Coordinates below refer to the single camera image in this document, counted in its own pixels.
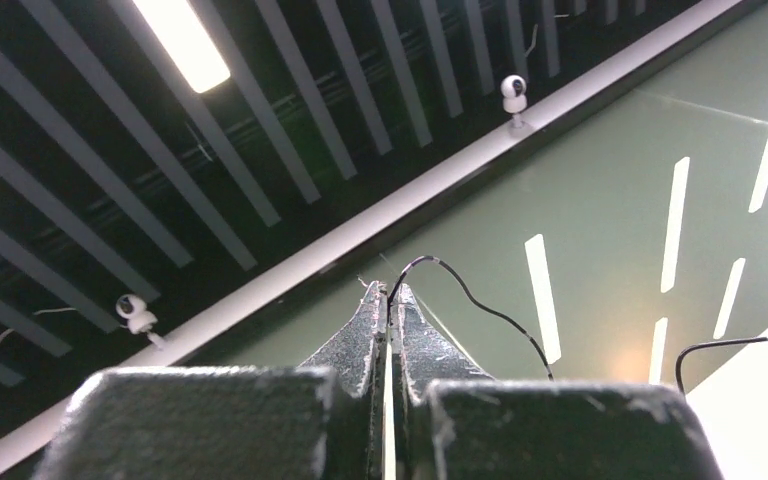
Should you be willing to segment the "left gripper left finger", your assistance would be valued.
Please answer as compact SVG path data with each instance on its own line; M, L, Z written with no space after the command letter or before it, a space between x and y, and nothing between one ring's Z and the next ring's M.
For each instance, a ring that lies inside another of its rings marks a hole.
M379 479L386 291L296 367L123 367L89 377L37 479Z

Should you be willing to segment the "black cable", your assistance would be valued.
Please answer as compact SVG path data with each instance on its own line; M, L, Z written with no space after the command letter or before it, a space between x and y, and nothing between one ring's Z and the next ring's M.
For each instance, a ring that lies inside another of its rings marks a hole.
M489 306L483 304L482 302L478 301L477 298L472 294L470 291L468 285L465 283L464 279L457 273L457 271L449 265L447 262L443 261L439 257L432 256L432 255L422 255L418 258L412 260L409 262L400 272L399 276L397 277L392 289L389 291L387 295L387 310L390 311L394 304L396 303L396 298L398 296L398 293L401 289L402 284L405 282L405 279L409 275L410 271L417 267L419 264L423 262L432 262L436 265L439 265L441 268L443 268L445 271L447 271L457 282L457 284L460 286L463 294L465 297L470 301L472 305L477 307L478 309L482 310L483 312L490 314L492 316L495 316L499 319L502 319L503 321L507 322L509 325L511 325L514 329L516 329L520 334L526 337L526 339L530 342L534 350L536 351L537 355L540 358L540 361L544 367L544 370L546 372L546 378L548 381L554 381L555 377L552 372L552 369L550 367L549 361L547 359L547 356L543 350L543 348L537 343L537 341L534 339L534 337L525 329L523 328L519 323L517 323L513 318L510 316L499 312L495 309L490 308ZM714 349L714 348L720 348L720 347L730 347L730 346L745 346L750 344L759 344L759 343L766 343L768 342L768 335L761 335L756 337L750 337L750 338L737 338L737 339L729 339L729 340L713 340L709 342L701 342L689 345L688 347L684 348L680 354L678 355L675 365L674 365L674 377L676 381L676 386L678 388L678 391L682 395L686 395L687 391L685 389L684 379L683 379L683 363L687 356L689 356L691 353L694 353L696 351L701 350L708 350L708 349Z

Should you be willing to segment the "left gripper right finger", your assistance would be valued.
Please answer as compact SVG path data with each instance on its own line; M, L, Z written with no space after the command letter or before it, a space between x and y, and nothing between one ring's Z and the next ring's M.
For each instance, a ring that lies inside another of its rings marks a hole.
M408 285L389 300L400 479L718 479L673 388L500 380L448 341Z

